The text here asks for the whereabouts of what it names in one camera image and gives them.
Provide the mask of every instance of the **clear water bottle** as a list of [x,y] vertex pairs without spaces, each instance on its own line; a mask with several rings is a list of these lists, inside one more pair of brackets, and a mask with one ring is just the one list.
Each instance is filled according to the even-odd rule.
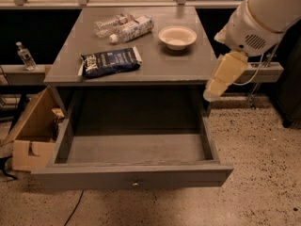
[[127,24],[115,27],[115,33],[110,35],[111,43],[126,42],[140,37],[153,29],[151,16],[144,15]]
[[20,41],[16,42],[16,45],[18,46],[18,56],[24,63],[26,69],[28,71],[33,71],[36,69],[37,65],[33,57],[30,55],[30,52],[27,48],[25,48]]
[[131,14],[117,14],[94,23],[94,31],[99,38],[105,38],[114,33],[114,27],[123,25],[134,19]]

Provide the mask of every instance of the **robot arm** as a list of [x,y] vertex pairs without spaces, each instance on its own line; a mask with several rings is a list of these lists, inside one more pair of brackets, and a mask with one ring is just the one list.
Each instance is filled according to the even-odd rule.
[[231,52],[220,56],[204,91],[207,101],[218,100],[246,70],[247,59],[264,54],[279,43],[301,18],[301,0],[244,0],[215,40]]

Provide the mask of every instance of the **concrete floor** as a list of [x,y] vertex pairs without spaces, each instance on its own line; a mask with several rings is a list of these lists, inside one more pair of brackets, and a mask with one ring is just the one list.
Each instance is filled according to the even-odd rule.
[[[87,190],[68,225],[301,225],[301,125],[283,128],[266,97],[214,104],[210,126],[234,172],[218,188]],[[1,123],[2,135],[9,122]],[[0,174],[0,225],[64,225],[81,191],[47,191]]]

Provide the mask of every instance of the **bowl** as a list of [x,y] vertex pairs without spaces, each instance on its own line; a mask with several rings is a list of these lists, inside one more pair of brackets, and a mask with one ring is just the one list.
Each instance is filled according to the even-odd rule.
[[197,33],[184,26],[168,26],[159,32],[159,40],[172,50],[183,50],[196,39]]

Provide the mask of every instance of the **plastic bottle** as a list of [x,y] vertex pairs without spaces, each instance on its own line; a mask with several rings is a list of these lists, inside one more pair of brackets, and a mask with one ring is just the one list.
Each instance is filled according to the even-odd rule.
[[16,42],[16,45],[18,46],[18,56],[24,63],[26,69],[28,71],[34,71],[37,67],[37,64],[33,57],[30,55],[30,52],[27,48],[25,48],[20,41]]
[[123,25],[134,19],[131,14],[117,14],[94,23],[94,31],[99,38],[105,38],[114,33],[114,27]]
[[115,33],[109,39],[112,43],[126,42],[133,40],[153,29],[153,19],[151,16],[144,15],[130,21],[127,24],[115,27]]

